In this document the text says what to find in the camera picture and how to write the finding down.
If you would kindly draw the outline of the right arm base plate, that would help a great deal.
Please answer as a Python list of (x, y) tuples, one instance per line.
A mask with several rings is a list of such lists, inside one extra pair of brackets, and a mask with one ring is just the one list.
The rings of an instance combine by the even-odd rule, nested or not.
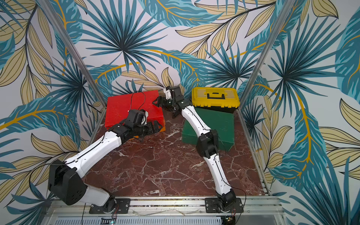
[(206, 213), (243, 213), (244, 204), (240, 198), (236, 198), (235, 202), (223, 203), (218, 198), (205, 198)]

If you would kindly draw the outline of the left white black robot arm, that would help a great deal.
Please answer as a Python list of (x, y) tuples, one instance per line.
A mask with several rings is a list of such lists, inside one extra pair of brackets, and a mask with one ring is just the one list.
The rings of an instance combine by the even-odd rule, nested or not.
[(158, 121), (147, 121), (145, 110), (130, 110), (127, 118), (109, 128), (101, 138), (65, 161), (55, 160), (49, 170), (49, 191), (66, 205), (77, 202), (99, 206), (110, 213), (116, 207), (108, 191), (89, 186), (82, 178), (102, 158), (126, 141), (156, 134), (162, 129)]

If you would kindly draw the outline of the green shoebox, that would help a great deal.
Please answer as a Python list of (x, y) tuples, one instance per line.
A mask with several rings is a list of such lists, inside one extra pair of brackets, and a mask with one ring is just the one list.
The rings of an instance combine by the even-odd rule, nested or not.
[[(228, 112), (220, 112), (197, 107), (195, 110), (206, 125), (218, 132), (220, 150), (229, 152), (235, 144), (234, 115)], [(196, 132), (193, 130), (190, 123), (185, 120), (182, 132), (182, 142), (196, 145), (197, 140), (198, 137)]]

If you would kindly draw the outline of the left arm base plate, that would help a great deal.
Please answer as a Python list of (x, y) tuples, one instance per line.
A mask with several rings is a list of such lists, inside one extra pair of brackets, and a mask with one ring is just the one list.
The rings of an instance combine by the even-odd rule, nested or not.
[(127, 214), (130, 206), (129, 198), (109, 198), (104, 206), (92, 205), (90, 214)]

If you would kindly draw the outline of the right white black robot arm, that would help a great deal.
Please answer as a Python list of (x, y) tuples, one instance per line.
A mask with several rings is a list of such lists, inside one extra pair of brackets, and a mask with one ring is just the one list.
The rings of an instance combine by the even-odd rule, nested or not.
[(220, 162), (217, 131), (206, 125), (179, 86), (166, 87), (163, 92), (165, 96), (158, 97), (153, 104), (172, 112), (173, 117), (182, 115), (191, 125), (197, 135), (196, 150), (207, 163), (215, 183), (218, 208), (222, 212), (230, 211), (236, 203), (236, 195)]

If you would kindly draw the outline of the red shoebox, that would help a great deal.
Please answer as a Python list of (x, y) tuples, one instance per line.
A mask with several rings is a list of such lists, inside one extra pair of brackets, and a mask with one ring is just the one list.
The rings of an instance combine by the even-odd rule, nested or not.
[(156, 107), (152, 102), (159, 97), (158, 91), (137, 92), (127, 95), (119, 95), (108, 98), (105, 127), (109, 129), (113, 125), (127, 118), (129, 110), (145, 110), (149, 113), (147, 121), (158, 121), (166, 130), (166, 121), (163, 110)]

